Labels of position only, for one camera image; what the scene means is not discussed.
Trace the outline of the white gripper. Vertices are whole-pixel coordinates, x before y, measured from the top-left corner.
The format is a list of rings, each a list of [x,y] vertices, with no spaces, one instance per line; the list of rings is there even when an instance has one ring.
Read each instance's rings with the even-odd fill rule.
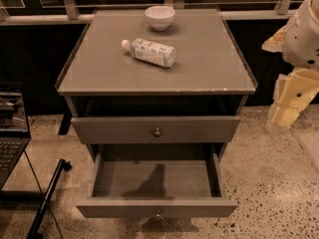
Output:
[[[279,75],[269,116],[272,124],[290,127],[319,93],[319,0],[304,0],[261,49],[282,52],[284,61],[295,66],[288,76]]]

